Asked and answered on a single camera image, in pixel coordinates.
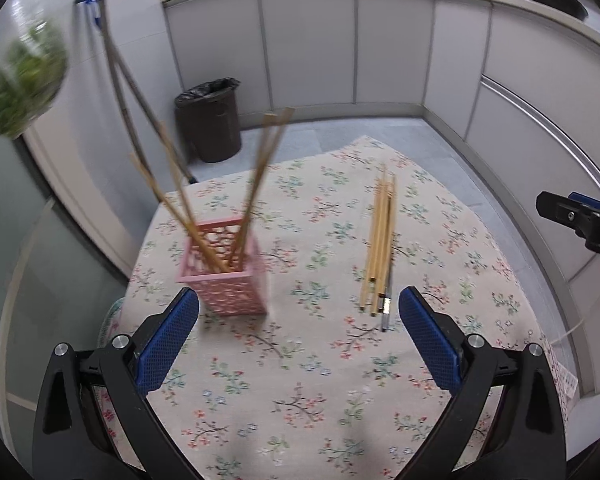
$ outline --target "bundle of chopsticks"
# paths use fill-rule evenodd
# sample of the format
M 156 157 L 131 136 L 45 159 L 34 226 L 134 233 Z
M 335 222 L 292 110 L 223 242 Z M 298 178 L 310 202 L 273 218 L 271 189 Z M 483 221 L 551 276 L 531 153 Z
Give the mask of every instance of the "bundle of chopsticks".
M 376 178 L 374 214 L 366 254 L 365 277 L 360 291 L 360 310 L 364 312 L 369 305 L 372 316 L 382 311 L 383 300 L 391 295 L 396 204 L 395 175 L 389 179 L 383 167 L 381 176 Z
M 282 139 L 282 135 L 285 133 L 286 125 L 291 120 L 294 111 L 294 108 L 285 108 L 280 114 L 280 117 L 273 113 L 264 115 L 262 135 L 260 137 L 258 153 L 256 155 L 256 165 L 253 170 L 253 183 L 247 197 L 246 209 L 240 220 L 240 226 L 228 251 L 224 249 L 221 251 L 216 250 L 216 248 L 209 245 L 204 235 L 201 234 L 189 204 L 189 200 L 187 199 L 187 195 L 182 187 L 182 174 L 177 163 L 173 145 L 168 141 L 166 130 L 162 124 L 160 125 L 159 133 L 163 141 L 167 160 L 169 161 L 171 177 L 180 197 L 182 210 L 178 210 L 178 207 L 164 195 L 148 168 L 140 162 L 138 157 L 134 153 L 130 155 L 131 161 L 142 174 L 154 194 L 164 203 L 169 213 L 171 213 L 178 223 L 182 225 L 192 242 L 200 249 L 200 255 L 205 261 L 209 272 L 235 272 L 237 270 L 243 270 L 247 235 L 251 224 L 251 213 L 258 194 L 258 189 L 264 180 L 264 174 L 267 171 L 271 157 L 276 152 L 280 140 Z M 275 133 L 272 133 L 272 127 L 275 125 L 278 126 L 278 129 Z

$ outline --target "pink object on counter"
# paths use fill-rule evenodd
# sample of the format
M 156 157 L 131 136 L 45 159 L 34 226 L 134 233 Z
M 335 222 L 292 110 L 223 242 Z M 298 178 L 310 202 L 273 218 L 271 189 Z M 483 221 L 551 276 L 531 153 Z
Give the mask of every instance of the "pink object on counter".
M 241 220 L 241 217 L 236 216 L 202 222 L 198 228 L 220 258 L 226 258 Z M 187 237 L 176 281 L 195 290 L 206 307 L 218 316 L 267 313 L 267 275 L 252 230 L 248 233 L 244 270 L 237 272 L 209 273 L 200 250 Z

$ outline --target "black trash can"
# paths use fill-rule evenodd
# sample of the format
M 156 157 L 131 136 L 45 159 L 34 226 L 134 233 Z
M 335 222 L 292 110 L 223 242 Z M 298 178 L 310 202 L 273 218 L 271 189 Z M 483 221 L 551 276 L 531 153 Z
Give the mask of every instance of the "black trash can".
M 216 79 L 190 88 L 174 99 L 176 124 L 189 160 L 221 162 L 242 147 L 235 89 L 240 81 Z

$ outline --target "screw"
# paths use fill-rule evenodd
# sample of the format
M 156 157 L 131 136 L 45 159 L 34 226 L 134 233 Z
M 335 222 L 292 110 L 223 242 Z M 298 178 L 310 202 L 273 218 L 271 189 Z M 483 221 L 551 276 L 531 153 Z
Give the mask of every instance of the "screw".
M 538 343 L 531 343 L 529 345 L 529 351 L 531 352 L 531 355 L 535 355 L 536 357 L 542 355 L 542 347 Z
M 120 335 L 115 336 L 115 338 L 113 338 L 113 341 L 111 342 L 111 344 L 114 346 L 114 348 L 117 348 L 118 350 L 120 350 L 129 344 L 129 338 L 128 338 L 128 336 L 126 336 L 124 334 L 120 334 Z
M 469 346 L 474 348 L 482 348 L 484 346 L 484 338 L 481 335 L 471 334 L 467 339 Z
M 64 354 L 66 354 L 66 351 L 68 349 L 69 349 L 69 345 L 67 343 L 60 343 L 59 345 L 56 345 L 56 348 L 54 349 L 54 354 L 64 355 Z

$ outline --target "floral pattern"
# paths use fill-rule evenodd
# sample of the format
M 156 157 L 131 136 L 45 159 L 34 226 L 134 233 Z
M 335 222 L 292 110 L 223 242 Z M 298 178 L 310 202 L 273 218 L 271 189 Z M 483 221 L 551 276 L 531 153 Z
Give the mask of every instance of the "floral pattern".
M 269 313 L 218 317 L 202 304 L 162 387 L 147 397 L 205 479 L 395 478 L 444 410 L 449 393 L 436 386 L 396 309 L 383 333 L 379 319 L 358 308 L 383 164 L 397 175 L 400 199 L 394 298 L 416 285 L 465 333 L 509 349 L 539 342 L 559 377 L 512 269 L 477 216 L 404 155 L 362 137 L 270 168 L 253 219 Z M 239 214 L 250 177 L 188 186 L 197 218 Z M 133 333 L 178 293 L 184 241 L 160 206 L 122 307 L 106 319 L 106 340 Z M 139 465 L 106 392 L 98 398 L 122 457 Z M 498 400 L 494 390 L 459 463 L 477 456 Z

